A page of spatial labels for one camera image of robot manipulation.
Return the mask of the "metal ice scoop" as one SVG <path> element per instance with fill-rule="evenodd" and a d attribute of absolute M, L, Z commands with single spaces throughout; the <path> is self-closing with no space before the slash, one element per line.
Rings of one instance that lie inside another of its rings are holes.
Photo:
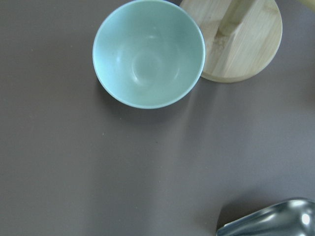
<path fill-rule="evenodd" d="M 268 206 L 229 222 L 217 236 L 313 236 L 315 202 L 295 198 Z"/>

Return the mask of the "wooden cup stand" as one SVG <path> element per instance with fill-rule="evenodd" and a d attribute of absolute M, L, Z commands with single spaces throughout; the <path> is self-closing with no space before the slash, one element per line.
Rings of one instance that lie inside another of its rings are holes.
<path fill-rule="evenodd" d="M 274 0 L 184 0 L 202 31 L 206 59 L 202 77 L 234 83 L 262 71 L 281 43 L 283 24 Z"/>

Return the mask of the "green bowl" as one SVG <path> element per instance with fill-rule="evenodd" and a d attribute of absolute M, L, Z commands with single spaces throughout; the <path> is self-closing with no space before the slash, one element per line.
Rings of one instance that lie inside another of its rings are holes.
<path fill-rule="evenodd" d="M 103 21 L 92 54 L 95 74 L 113 98 L 157 109 L 192 90 L 206 52 L 199 26 L 182 8 L 165 0 L 133 0 Z"/>

